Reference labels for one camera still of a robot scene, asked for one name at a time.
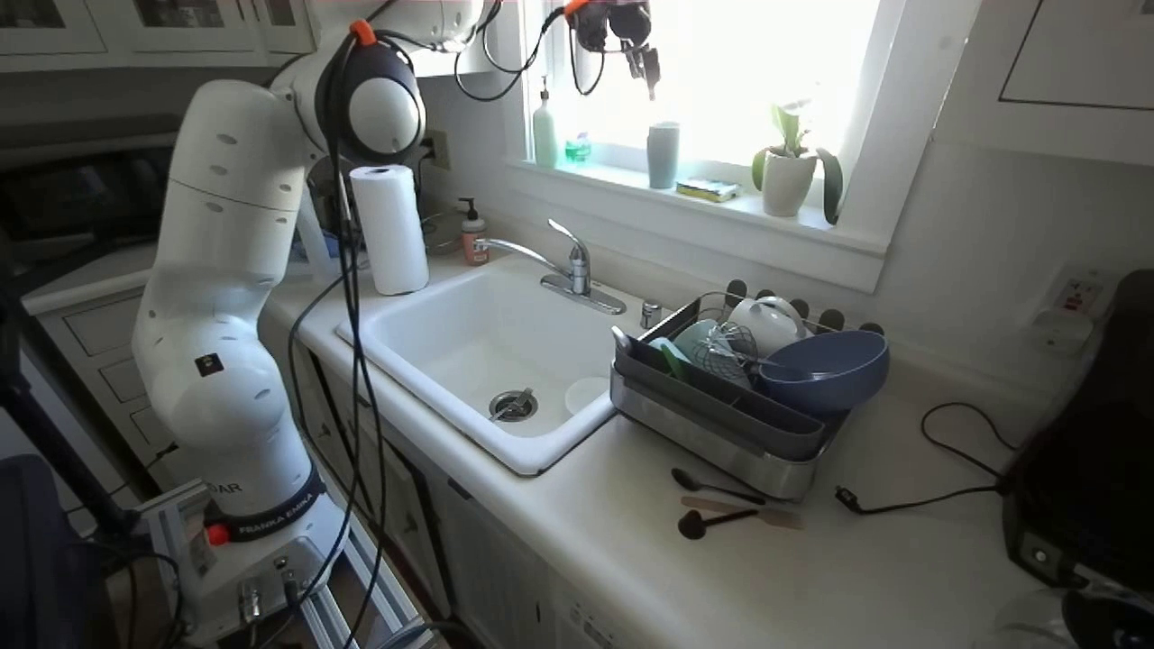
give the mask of white sink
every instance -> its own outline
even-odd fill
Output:
[[[361,320],[366,357],[517,476],[538,476],[611,415],[612,325],[635,333],[640,299],[621,316],[543,285],[547,272],[521,257],[406,294]],[[529,392],[533,415],[504,421]]]

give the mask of electrical outlet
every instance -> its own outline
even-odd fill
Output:
[[[1084,314],[1098,320],[1112,302],[1115,273],[1099,266],[1068,262],[1049,285],[1049,299],[1044,310],[1049,314]]]
[[[444,131],[427,131],[427,149],[431,149],[436,168],[452,168],[449,133]]]

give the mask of sink drain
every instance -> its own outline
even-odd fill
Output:
[[[538,412],[533,388],[509,388],[491,399],[491,417],[525,421]]]

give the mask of window sill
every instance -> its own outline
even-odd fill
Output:
[[[764,218],[754,192],[734,201],[705,201],[653,192],[646,173],[611,165],[543,168],[513,161],[513,173],[521,178],[513,186],[533,201],[860,293],[876,290],[886,260],[883,237],[830,227],[817,204],[805,204],[796,219]]]

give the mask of plant pot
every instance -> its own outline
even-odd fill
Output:
[[[817,154],[779,154],[764,151],[764,178],[763,178],[763,196],[764,196],[764,213],[771,218],[796,218],[807,183],[817,179]]]

